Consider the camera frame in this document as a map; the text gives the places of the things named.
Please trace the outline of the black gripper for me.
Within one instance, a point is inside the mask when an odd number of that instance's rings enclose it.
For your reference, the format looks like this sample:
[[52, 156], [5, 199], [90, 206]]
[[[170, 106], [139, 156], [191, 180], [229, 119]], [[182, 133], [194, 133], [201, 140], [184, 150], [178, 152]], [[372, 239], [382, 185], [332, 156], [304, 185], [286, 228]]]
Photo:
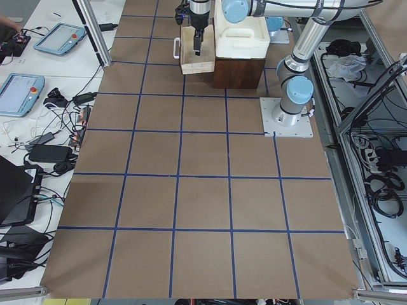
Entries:
[[209, 24], [209, 12], [198, 14], [191, 11], [190, 22], [195, 28], [195, 33], [193, 36], [193, 50], [196, 56], [200, 56], [202, 43], [204, 40], [204, 29]]

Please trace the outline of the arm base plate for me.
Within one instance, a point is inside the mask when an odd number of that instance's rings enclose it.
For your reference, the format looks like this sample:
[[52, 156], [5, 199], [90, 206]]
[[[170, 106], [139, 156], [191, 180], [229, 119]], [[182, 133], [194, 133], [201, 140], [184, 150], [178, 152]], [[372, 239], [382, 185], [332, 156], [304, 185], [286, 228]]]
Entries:
[[290, 39], [286, 27], [286, 23], [282, 23], [282, 27], [277, 30], [277, 27], [274, 25], [267, 25], [270, 36], [270, 44], [289, 44]]
[[286, 114], [280, 108], [281, 98], [261, 97], [260, 108], [265, 137], [304, 138], [314, 136], [306, 105], [299, 114]]

